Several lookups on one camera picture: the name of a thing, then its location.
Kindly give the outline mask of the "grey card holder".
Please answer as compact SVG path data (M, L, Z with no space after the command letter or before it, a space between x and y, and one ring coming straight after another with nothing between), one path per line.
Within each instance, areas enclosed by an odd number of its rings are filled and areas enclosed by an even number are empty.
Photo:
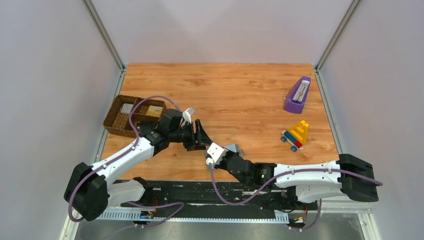
M224 146L223 148L228 149L228 152L234 152L234 153L238 153L241 157L244 156L244 151L242 148L240 148L240 146L236 143L233 144L229 144ZM220 169L220 164L217 164L215 167L212 167L211 165L206 165L208 170L211 170L212 168L214 169Z

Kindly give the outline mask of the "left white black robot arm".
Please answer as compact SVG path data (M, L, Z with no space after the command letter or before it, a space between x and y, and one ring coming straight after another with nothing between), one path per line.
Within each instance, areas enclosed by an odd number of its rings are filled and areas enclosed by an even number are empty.
M72 171L64 200L68 212L76 210L83 219L95 220L107 208L139 201L148 191L141 177L117 183L116 180L135 165L166 149L171 143L181 143L187 151L206 150L212 140L199 119L191 121L192 108L187 111L166 110L152 126L143 126L135 140L110 157L88 165L78 164Z

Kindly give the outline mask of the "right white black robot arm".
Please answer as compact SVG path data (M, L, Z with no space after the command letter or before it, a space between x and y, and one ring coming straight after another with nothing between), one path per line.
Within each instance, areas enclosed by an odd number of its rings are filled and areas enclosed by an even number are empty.
M373 203L379 200L377 188L382 186L375 179L371 163L348 153L324 163L287 165L253 163L229 151L215 169L225 170L240 183L256 186L259 191L272 187L286 189L290 201L305 204L340 196Z

